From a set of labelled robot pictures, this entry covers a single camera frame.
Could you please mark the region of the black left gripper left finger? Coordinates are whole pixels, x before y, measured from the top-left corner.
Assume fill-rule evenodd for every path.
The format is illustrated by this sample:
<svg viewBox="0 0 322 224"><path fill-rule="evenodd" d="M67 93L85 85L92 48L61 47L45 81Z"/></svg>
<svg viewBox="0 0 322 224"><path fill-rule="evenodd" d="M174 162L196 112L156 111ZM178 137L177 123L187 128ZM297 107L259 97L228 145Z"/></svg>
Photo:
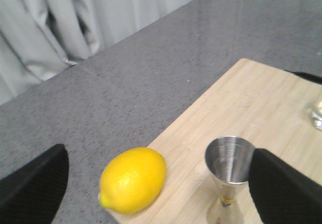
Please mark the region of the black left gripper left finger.
<svg viewBox="0 0 322 224"><path fill-rule="evenodd" d="M68 176L68 152L56 144L1 179L1 223L52 223Z"/></svg>

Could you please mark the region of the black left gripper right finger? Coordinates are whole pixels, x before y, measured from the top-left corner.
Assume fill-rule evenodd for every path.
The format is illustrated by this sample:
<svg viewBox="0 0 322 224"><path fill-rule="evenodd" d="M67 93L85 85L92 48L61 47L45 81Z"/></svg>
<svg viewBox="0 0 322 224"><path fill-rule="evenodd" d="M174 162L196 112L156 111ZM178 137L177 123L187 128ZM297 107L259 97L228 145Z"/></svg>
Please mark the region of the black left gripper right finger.
<svg viewBox="0 0 322 224"><path fill-rule="evenodd" d="M321 223L321 185L264 148L254 151L249 189L263 223Z"/></svg>

